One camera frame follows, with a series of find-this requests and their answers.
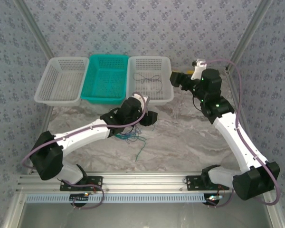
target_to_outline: white marble table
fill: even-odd
[[[231,103],[226,76],[222,76],[222,95]],[[82,100],[79,107],[55,107],[48,129],[62,133],[86,125],[114,108]],[[71,153],[66,159],[80,164],[86,171],[201,171],[220,164],[238,169],[237,161],[220,133],[192,104],[190,92],[174,89],[174,100],[164,106],[149,107],[158,112],[153,126],[143,127],[146,146],[136,141],[127,144],[116,137],[100,140]]]

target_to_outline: plastic basket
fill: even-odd
[[[97,104],[121,104],[126,93],[128,59],[123,55],[92,55],[81,98]]]
[[[170,59],[161,56],[135,56],[128,61],[127,98],[140,92],[150,105],[165,105],[173,100]]]
[[[78,106],[88,65],[86,57],[50,59],[34,100],[49,106]]]

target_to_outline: wall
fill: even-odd
[[[259,0],[26,0],[55,56],[230,58]]]
[[[270,6],[239,66],[245,116],[254,143],[280,165],[285,210],[285,0]],[[238,85],[238,76],[233,77]]]
[[[47,60],[12,0],[0,0],[0,226],[45,106],[34,102]]]

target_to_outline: teal plastic basket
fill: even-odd
[[[126,94],[128,59],[122,55],[92,55],[81,98],[96,104],[121,104]]]

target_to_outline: white plastic basket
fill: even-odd
[[[78,106],[89,59],[56,57],[49,60],[34,99],[49,106]]]
[[[173,100],[170,59],[161,56],[134,56],[128,60],[127,98],[139,92],[150,98],[150,105],[165,105]]]

